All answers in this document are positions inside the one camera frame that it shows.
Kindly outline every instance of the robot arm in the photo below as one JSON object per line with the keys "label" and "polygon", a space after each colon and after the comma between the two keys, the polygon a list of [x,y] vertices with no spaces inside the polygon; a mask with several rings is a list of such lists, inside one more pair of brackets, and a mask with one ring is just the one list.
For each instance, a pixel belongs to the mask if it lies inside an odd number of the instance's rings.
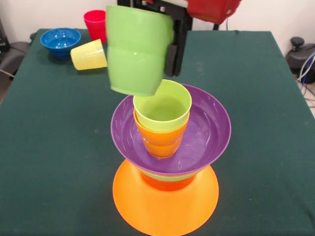
{"label": "robot arm", "polygon": [[174,41],[168,47],[165,74],[179,76],[192,19],[221,24],[234,14],[241,0],[117,0],[118,5],[167,14],[173,19]]}

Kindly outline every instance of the plastic cup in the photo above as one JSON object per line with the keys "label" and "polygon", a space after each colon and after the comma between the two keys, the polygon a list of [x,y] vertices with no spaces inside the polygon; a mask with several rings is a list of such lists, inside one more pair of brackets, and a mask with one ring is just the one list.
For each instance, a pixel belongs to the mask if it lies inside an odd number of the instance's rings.
{"label": "plastic cup", "polygon": [[77,70],[97,69],[107,66],[100,39],[72,49],[70,55],[73,65]]}
{"label": "plastic cup", "polygon": [[166,159],[174,155],[179,148],[188,124],[189,113],[180,127],[169,132],[153,132],[143,127],[138,121],[136,110],[133,111],[133,117],[149,154],[156,158]]}
{"label": "plastic cup", "polygon": [[191,108],[191,95],[181,84],[162,80],[154,96],[134,96],[139,123],[154,132],[167,132],[181,126]]}
{"label": "plastic cup", "polygon": [[88,11],[84,14],[84,22],[92,40],[106,42],[106,12],[104,10]]}
{"label": "plastic cup", "polygon": [[163,76],[168,46],[173,41],[170,16],[124,6],[106,10],[107,59],[111,89],[152,96]]}

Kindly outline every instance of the red object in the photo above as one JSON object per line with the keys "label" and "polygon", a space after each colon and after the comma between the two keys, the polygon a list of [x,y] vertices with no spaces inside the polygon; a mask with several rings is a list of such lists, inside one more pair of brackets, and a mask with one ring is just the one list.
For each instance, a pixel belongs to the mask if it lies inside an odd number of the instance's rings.
{"label": "red object", "polygon": [[222,24],[233,15],[241,0],[189,0],[187,12],[191,17]]}
{"label": "red object", "polygon": [[88,28],[91,39],[100,38],[102,43],[106,42],[106,12],[103,10],[88,11],[84,14],[84,21]]}

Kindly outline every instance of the white wall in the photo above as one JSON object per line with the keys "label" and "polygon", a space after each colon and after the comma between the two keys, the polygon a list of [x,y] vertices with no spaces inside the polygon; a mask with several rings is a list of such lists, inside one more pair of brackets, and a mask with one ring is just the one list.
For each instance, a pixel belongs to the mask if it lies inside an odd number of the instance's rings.
{"label": "white wall", "polygon": [[[83,14],[109,4],[116,0],[2,0],[0,17],[10,42],[29,41],[39,28],[85,28]],[[315,0],[242,0],[228,21],[229,30],[270,30],[285,54],[293,36],[315,42],[314,10]],[[211,30],[212,26],[195,20],[193,29]]]}

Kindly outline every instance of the blue bowl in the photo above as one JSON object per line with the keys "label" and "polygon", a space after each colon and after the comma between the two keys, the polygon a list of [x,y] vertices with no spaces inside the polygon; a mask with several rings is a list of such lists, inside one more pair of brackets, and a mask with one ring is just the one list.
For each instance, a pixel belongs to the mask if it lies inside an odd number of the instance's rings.
{"label": "blue bowl", "polygon": [[70,57],[70,51],[80,42],[81,34],[76,29],[57,28],[45,32],[41,44],[59,59]]}

